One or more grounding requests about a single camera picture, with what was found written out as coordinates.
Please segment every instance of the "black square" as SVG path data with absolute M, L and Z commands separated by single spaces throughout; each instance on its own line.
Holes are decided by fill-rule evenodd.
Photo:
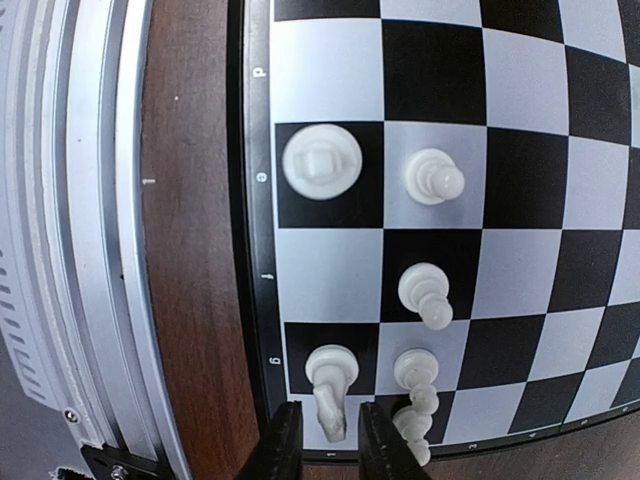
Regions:
M 609 301 L 620 231 L 565 230 L 549 302 L 550 312 L 601 307 Z
M 385 118 L 484 125 L 482 30 L 382 22 Z
M 629 154 L 624 228 L 640 229 L 640 150 L 637 148 L 632 148 Z
M 375 393 L 378 323 L 285 323 L 284 328 L 291 393 L 313 393 L 304 367 L 311 352 L 323 345 L 342 345 L 358 359 L 360 373 L 347 395 Z
M 451 415 L 451 407 L 453 406 L 453 398 L 455 392 L 438 392 L 440 406 L 432 415 L 433 425 L 426 435 L 426 439 L 430 445 L 438 445 L 444 441 L 444 434 L 449 423 Z M 380 405 L 382 410 L 393 419 L 398 410 L 411 405 L 409 395 L 376 395 L 376 403 Z
M 640 400 L 640 358 L 631 360 L 611 408 L 635 402 L 636 400 Z
M 562 228 L 569 140 L 490 128 L 485 228 Z
M 544 315 L 473 320 L 458 389 L 526 382 L 538 348 Z
M 607 307 L 587 368 L 629 360 L 640 337 L 640 303 Z
M 276 0 L 275 20 L 380 17 L 379 0 Z
M 583 373 L 527 383 L 509 433 L 562 423 L 569 412 Z
M 631 143 L 629 67 L 617 60 L 566 47 L 571 135 Z
M 562 42 L 558 0 L 480 0 L 482 25 Z
M 381 228 L 384 203 L 384 124 L 339 123 L 362 149 L 362 172 L 349 190 L 329 200 L 311 200 L 297 193 L 284 176 L 282 155 L 293 135 L 308 123 L 276 125 L 278 217 L 280 228 Z
M 400 277 L 420 262 L 432 263 L 447 274 L 453 318 L 470 318 L 481 238 L 482 230 L 385 230 L 381 321 L 420 321 L 398 297 Z
M 619 0 L 627 62 L 640 67 L 640 2 Z

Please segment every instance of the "white chess piece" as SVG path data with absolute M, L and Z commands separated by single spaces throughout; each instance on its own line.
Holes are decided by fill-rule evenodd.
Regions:
M 416 202 L 437 205 L 458 198 L 464 191 L 464 175 L 441 150 L 428 148 L 413 154 L 405 168 L 407 192 Z
M 393 416 L 393 424 L 407 442 L 420 466 L 424 467 L 429 463 L 431 450 L 424 436 L 433 425 L 431 416 L 418 414 L 412 406 L 404 407 Z
M 318 422 L 327 440 L 343 441 L 346 436 L 344 401 L 359 373 L 355 355 L 340 345 L 319 347 L 309 355 L 305 372 L 313 384 Z
M 449 304 L 449 279 L 431 263 L 417 263 L 400 277 L 398 296 L 407 310 L 416 312 L 427 327 L 442 330 L 453 320 Z
M 412 407 L 420 415 L 433 415 L 440 406 L 438 391 L 432 385 L 439 369 L 436 357 L 422 349 L 404 352 L 393 366 L 396 382 L 409 390 Z
M 362 150 L 351 133 L 330 124 L 297 132 L 284 149 L 282 169 L 291 187 L 312 200 L 346 192 L 362 171 Z

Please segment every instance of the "vent slot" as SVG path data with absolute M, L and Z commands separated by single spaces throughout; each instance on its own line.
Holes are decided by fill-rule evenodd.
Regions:
M 26 370 L 31 375 L 36 375 L 36 371 L 33 368 L 31 368 L 29 365 L 27 365 L 25 363 L 22 363 L 20 360 L 18 360 L 18 365 L 20 365 L 20 368 L 22 370 Z
M 16 330 L 20 330 L 20 324 L 18 322 L 16 322 L 15 320 L 11 320 L 10 318 L 6 318 L 4 319 L 4 321 L 6 322 L 7 325 L 9 325 L 10 327 L 15 328 Z
M 14 348 L 13 351 L 15 352 L 16 356 L 20 356 L 20 357 L 24 358 L 27 362 L 31 362 L 31 357 L 29 356 L 29 354 L 27 352 L 23 352 L 19 348 Z
M 24 341 L 24 338 L 14 335 L 13 333 L 9 334 L 9 338 L 20 345 L 26 345 L 27 342 Z
M 42 395 L 41 393 L 36 392 L 33 388 L 29 389 L 29 393 L 31 395 L 33 395 L 34 397 L 39 398 L 40 400 L 42 400 L 43 402 L 47 401 L 47 397 L 45 397 L 44 395 Z
M 29 382 L 31 385 L 33 385 L 36 388 L 42 388 L 42 385 L 40 385 L 38 382 L 36 382 L 33 378 L 24 375 L 22 378 L 24 378 L 27 382 Z
M 11 303 L 4 302 L 2 300 L 0 300 L 0 307 L 4 308 L 5 310 L 9 310 L 11 312 L 15 312 L 16 311 L 16 307 L 14 307 Z

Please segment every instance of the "gray panel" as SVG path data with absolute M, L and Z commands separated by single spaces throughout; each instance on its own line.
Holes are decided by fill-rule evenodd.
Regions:
M 0 341 L 0 478 L 45 480 L 58 467 L 89 474 L 62 413 L 24 396 Z
M 488 125 L 568 134 L 564 45 L 489 29 L 483 35 Z
M 380 320 L 382 230 L 278 230 L 285 322 Z
M 625 230 L 609 305 L 640 301 L 640 230 Z
M 604 308 L 591 308 L 548 314 L 529 380 L 585 370 L 603 313 Z
M 384 119 L 380 20 L 304 20 L 271 28 L 274 122 Z
M 560 230 L 485 230 L 472 318 L 546 313 Z
M 629 147 L 571 137 L 564 228 L 620 230 L 628 167 Z
M 478 0 L 381 0 L 382 18 L 482 26 Z
M 559 0 L 564 43 L 626 61 L 617 0 Z
M 444 444 L 506 436 L 524 387 L 524 383 L 516 383 L 456 392 Z
M 631 70 L 631 145 L 640 148 L 640 68 L 629 65 Z
M 140 105 L 151 5 L 150 0 L 129 2 L 122 34 L 115 138 L 118 234 L 129 316 L 146 391 L 169 465 L 176 477 L 186 480 L 191 475 L 173 418 L 156 342 L 142 227 Z
M 629 361 L 614 363 L 588 370 L 584 374 L 565 422 L 573 422 L 608 411 L 622 384 L 629 363 Z

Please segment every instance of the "screw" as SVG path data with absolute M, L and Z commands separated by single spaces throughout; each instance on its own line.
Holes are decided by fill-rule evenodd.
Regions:
M 125 480 L 129 476 L 129 472 L 120 465 L 115 465 L 111 470 L 111 478 L 113 480 Z
M 66 418 L 69 423 L 78 423 L 80 421 L 78 414 L 71 409 L 64 411 L 64 418 Z

